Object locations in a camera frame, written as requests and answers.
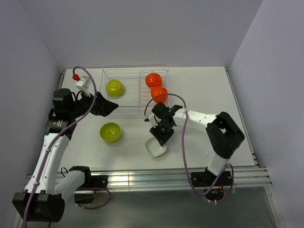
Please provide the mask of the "white square bowl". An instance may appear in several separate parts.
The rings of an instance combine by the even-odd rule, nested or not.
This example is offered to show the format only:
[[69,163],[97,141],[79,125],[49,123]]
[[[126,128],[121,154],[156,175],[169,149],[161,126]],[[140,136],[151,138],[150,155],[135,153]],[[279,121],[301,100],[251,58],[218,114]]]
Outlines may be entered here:
[[150,138],[145,143],[147,153],[151,157],[159,157],[167,151],[167,145],[161,146],[156,138]]

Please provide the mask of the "green bowl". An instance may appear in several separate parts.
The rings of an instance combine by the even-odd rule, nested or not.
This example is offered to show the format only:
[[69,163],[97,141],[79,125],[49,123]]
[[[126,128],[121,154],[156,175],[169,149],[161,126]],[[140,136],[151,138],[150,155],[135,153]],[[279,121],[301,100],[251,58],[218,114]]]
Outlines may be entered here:
[[106,84],[106,92],[109,96],[118,97],[124,93],[124,86],[121,81],[113,79]]
[[113,122],[106,123],[100,128],[99,135],[104,141],[114,143],[121,136],[121,127]]

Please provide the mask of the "orange bowl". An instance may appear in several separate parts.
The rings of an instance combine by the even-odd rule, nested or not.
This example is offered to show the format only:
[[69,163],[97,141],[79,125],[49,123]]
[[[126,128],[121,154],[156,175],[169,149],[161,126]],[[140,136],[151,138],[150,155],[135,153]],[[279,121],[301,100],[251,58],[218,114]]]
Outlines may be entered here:
[[157,73],[150,73],[145,77],[145,83],[149,88],[162,85],[162,77]]
[[154,86],[151,88],[151,97],[156,103],[166,103],[167,101],[167,89],[162,86]]

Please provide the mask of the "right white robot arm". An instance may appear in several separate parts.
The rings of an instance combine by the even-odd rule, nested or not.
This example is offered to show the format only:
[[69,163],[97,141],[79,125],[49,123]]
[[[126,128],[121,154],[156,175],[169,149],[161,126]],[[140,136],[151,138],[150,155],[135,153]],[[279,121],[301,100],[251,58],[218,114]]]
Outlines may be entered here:
[[204,114],[188,111],[181,105],[167,107],[158,103],[150,114],[144,117],[152,127],[152,138],[146,141],[145,147],[151,157],[159,157],[167,151],[166,143],[174,134],[174,127],[182,126],[207,134],[215,155],[204,171],[207,185],[216,185],[222,179],[221,171],[228,164],[236,149],[245,139],[245,135],[226,113]]

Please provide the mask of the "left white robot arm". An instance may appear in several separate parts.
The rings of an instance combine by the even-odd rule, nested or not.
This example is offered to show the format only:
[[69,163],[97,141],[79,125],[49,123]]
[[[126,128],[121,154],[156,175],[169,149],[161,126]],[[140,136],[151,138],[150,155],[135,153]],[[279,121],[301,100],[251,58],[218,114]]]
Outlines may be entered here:
[[35,171],[23,192],[14,194],[12,203],[27,222],[59,222],[64,214],[66,201],[76,190],[92,190],[91,171],[87,166],[73,166],[62,181],[56,183],[62,156],[72,138],[79,120],[91,113],[108,116],[118,104],[106,100],[100,92],[82,93],[80,100],[67,88],[53,93],[53,108],[45,126],[45,136]]

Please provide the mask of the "aluminium mounting rail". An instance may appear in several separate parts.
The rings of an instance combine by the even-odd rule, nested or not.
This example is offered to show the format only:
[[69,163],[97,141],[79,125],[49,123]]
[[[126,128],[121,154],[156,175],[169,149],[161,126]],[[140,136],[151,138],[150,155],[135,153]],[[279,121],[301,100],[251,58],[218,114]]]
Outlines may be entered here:
[[[184,169],[148,171],[94,171],[92,176],[108,177],[111,192],[191,190]],[[272,186],[266,168],[235,167],[234,187],[253,188]]]

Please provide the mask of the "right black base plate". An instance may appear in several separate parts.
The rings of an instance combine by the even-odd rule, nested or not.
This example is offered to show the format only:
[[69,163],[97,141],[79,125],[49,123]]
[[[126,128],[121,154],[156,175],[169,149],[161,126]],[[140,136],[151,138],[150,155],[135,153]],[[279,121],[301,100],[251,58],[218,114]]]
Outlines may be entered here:
[[[205,193],[215,180],[216,176],[208,170],[202,172],[191,172],[191,181],[195,188],[202,188]],[[233,185],[233,178],[230,171],[224,171],[212,189],[205,195],[207,200],[218,201],[225,197],[225,187],[231,187]]]

